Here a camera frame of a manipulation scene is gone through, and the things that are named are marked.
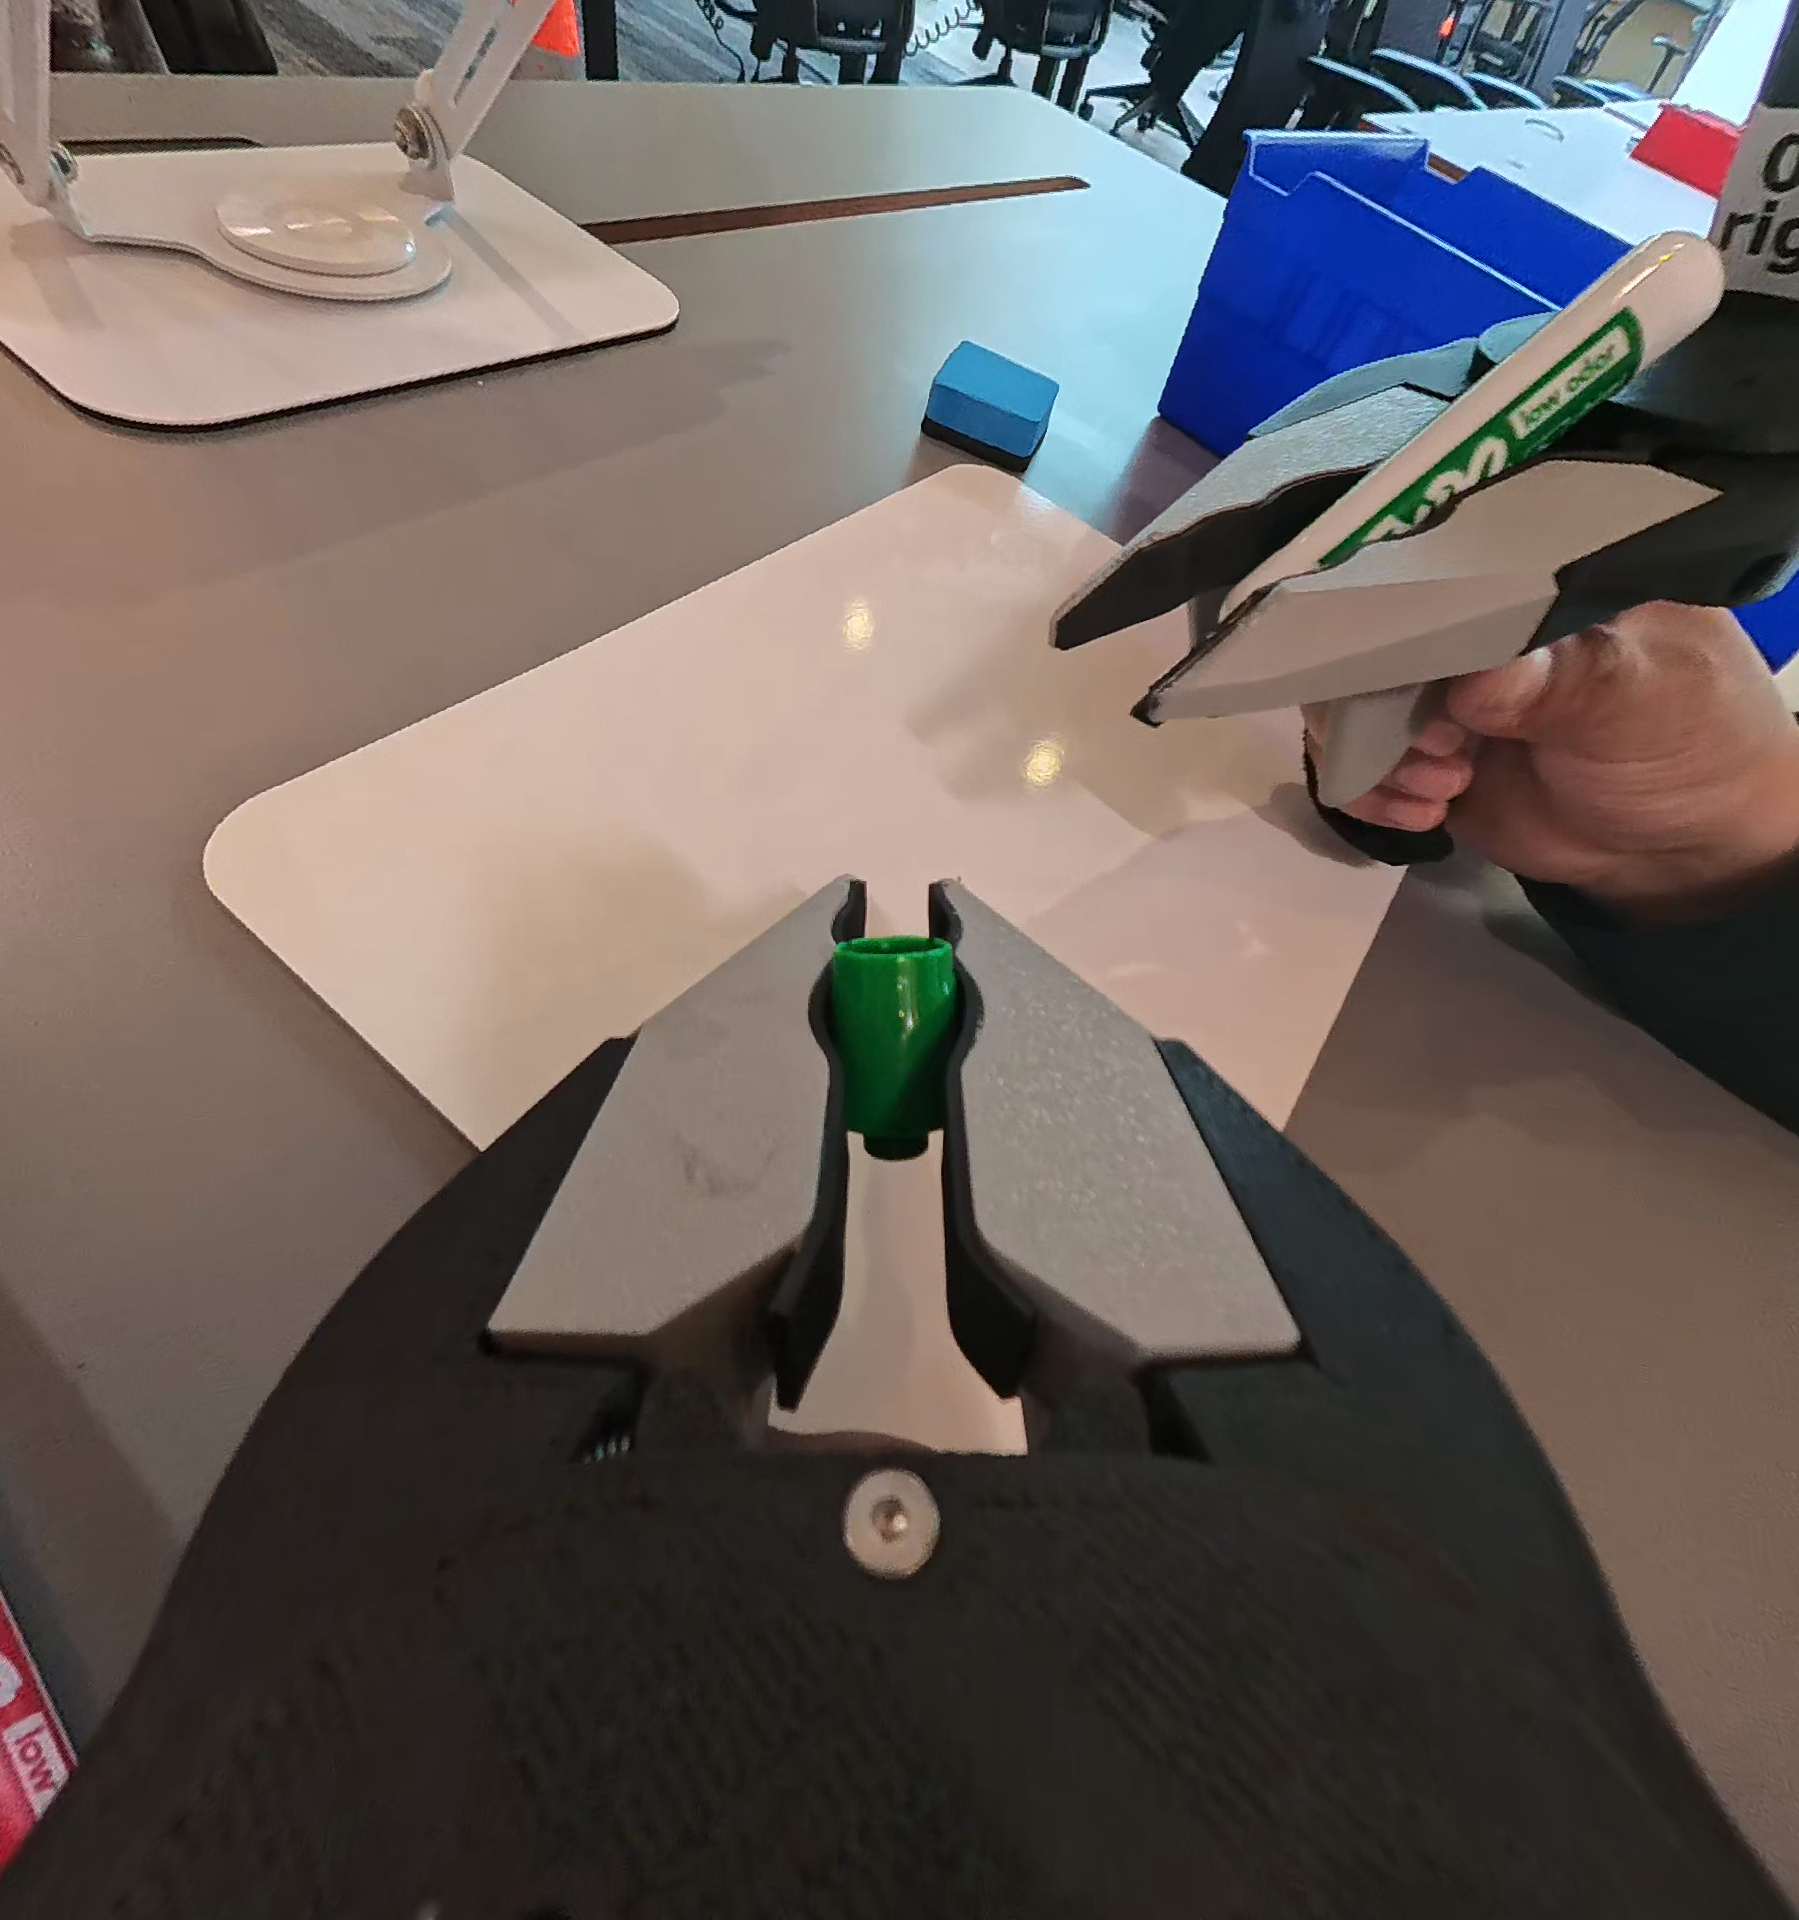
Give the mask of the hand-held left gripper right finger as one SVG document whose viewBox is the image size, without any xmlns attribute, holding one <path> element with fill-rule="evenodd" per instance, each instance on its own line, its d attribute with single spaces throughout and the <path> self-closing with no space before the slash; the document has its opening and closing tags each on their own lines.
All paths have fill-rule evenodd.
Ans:
<svg viewBox="0 0 1799 1920">
<path fill-rule="evenodd" d="M 930 888 L 960 1012 L 944 1070 L 950 1323 L 1004 1400 L 1286 1360 L 1294 1313 L 1160 1042 L 960 881 Z"/>
</svg>

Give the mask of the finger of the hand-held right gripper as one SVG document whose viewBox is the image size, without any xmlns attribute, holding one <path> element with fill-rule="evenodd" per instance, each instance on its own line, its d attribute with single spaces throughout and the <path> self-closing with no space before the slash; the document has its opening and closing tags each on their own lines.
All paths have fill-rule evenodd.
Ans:
<svg viewBox="0 0 1799 1920">
<path fill-rule="evenodd" d="M 1514 349 L 1518 322 L 1498 322 L 1334 374 L 1288 403 L 1056 613 L 1052 645 L 1070 653 L 1202 600 L 1222 605 Z"/>
<path fill-rule="evenodd" d="M 1562 571 L 1716 498 L 1650 464 L 1544 459 L 1420 532 L 1254 590 L 1136 717 L 1158 728 L 1302 709 L 1504 665 L 1552 613 Z"/>
</svg>

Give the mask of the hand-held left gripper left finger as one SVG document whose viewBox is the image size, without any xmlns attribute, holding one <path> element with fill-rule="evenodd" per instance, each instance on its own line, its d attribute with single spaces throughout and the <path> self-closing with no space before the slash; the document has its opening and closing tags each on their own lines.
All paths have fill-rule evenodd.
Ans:
<svg viewBox="0 0 1799 1920">
<path fill-rule="evenodd" d="M 838 876 L 644 1023 L 488 1323 L 494 1347 L 802 1405 L 842 1307 Z"/>
</svg>

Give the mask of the green whiteboard marker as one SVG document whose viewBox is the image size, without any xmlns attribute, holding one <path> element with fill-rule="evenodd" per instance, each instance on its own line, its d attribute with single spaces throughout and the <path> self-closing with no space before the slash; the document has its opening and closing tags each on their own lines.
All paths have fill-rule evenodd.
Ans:
<svg viewBox="0 0 1799 1920">
<path fill-rule="evenodd" d="M 1618 260 L 1578 300 L 1458 396 L 1400 452 L 1370 470 L 1224 600 L 1344 565 L 1362 549 L 1408 538 L 1558 442 L 1720 307 L 1726 266 L 1712 241 L 1660 234 Z"/>
</svg>

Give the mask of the blue plastic bin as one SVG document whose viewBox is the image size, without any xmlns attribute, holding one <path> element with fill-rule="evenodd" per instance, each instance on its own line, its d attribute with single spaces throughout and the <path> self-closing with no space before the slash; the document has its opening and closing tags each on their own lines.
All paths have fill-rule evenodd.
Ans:
<svg viewBox="0 0 1799 1920">
<path fill-rule="evenodd" d="M 1228 456 L 1334 374 L 1510 320 L 1520 349 L 1666 232 L 1626 249 L 1492 173 L 1440 180 L 1426 144 L 1402 137 L 1254 135 L 1160 413 Z M 1200 639 L 1222 607 L 1194 603 Z M 1742 611 L 1786 661 L 1799 645 L 1799 566 Z"/>
</svg>

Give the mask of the green marker cap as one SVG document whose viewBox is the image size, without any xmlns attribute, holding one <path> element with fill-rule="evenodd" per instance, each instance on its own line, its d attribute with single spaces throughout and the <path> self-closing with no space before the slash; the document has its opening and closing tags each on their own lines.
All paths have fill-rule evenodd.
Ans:
<svg viewBox="0 0 1799 1920">
<path fill-rule="evenodd" d="M 850 1135 L 870 1159 L 920 1159 L 946 1124 L 946 1077 L 960 1030 L 956 949 L 934 935 L 840 940 L 830 1024 Z"/>
</svg>

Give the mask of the blue whiteboard eraser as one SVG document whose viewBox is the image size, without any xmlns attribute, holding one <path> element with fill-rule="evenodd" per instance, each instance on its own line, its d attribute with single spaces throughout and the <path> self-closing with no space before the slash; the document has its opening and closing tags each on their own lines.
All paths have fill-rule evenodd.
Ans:
<svg viewBox="0 0 1799 1920">
<path fill-rule="evenodd" d="M 960 342 L 938 368 L 922 437 L 1022 472 L 1048 439 L 1060 387 L 1054 379 L 976 342 Z"/>
</svg>

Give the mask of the white whiteboard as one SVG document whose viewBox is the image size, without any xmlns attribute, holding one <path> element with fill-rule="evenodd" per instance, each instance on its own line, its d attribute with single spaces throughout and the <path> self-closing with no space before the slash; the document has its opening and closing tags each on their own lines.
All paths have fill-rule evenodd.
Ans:
<svg viewBox="0 0 1799 1920">
<path fill-rule="evenodd" d="M 478 1147 L 838 878 L 874 932 L 966 885 L 1284 1124 L 1400 876 L 1318 822 L 1296 715 L 1132 717 L 1180 615 L 1052 648 L 1114 556 L 950 466 L 249 800 L 203 873 Z"/>
</svg>

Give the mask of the person's right hand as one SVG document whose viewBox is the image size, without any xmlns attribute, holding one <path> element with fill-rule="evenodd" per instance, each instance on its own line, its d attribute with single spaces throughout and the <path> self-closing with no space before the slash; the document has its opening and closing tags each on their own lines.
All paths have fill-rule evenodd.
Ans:
<svg viewBox="0 0 1799 1920">
<path fill-rule="evenodd" d="M 1450 830 L 1632 924 L 1799 886 L 1799 717 L 1724 611 L 1654 603 L 1448 682 L 1348 819 Z"/>
</svg>

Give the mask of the red storage bin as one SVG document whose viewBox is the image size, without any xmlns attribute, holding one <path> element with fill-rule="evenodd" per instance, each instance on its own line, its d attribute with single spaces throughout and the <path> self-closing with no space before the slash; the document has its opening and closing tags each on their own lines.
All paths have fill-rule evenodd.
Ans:
<svg viewBox="0 0 1799 1920">
<path fill-rule="evenodd" d="M 1706 108 L 1660 102 L 1632 144 L 1632 161 L 1712 201 L 1728 186 L 1744 127 Z"/>
</svg>

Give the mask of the black office chair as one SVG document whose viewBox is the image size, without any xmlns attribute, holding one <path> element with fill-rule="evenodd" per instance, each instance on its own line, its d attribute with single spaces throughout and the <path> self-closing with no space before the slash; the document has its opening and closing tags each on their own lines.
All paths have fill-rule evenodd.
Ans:
<svg viewBox="0 0 1799 1920">
<path fill-rule="evenodd" d="M 758 2 L 750 53 L 760 69 L 778 50 L 778 78 L 796 84 L 798 57 L 830 54 L 838 84 L 898 84 L 916 26 L 916 2 Z"/>
<path fill-rule="evenodd" d="M 1034 93 L 1074 112 L 1092 59 L 1104 49 L 1116 2 L 982 2 L 972 54 L 998 66 L 984 82 L 1010 84 L 1012 60 L 1036 60 Z"/>
<path fill-rule="evenodd" d="M 1374 50 L 1368 64 L 1314 54 L 1302 63 L 1302 77 L 1298 132 L 1356 132 L 1378 115 L 1488 108 L 1458 70 L 1392 49 Z"/>
</svg>

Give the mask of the instruction sheet on stand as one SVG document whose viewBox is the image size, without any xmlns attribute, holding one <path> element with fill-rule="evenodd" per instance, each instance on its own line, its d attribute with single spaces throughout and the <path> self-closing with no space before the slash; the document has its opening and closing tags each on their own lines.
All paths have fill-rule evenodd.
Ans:
<svg viewBox="0 0 1799 1920">
<path fill-rule="evenodd" d="M 554 4 L 468 4 L 386 143 L 75 161 L 49 4 L 0 4 L 0 349 L 215 429 L 652 339 L 672 290 L 468 150 Z"/>
</svg>

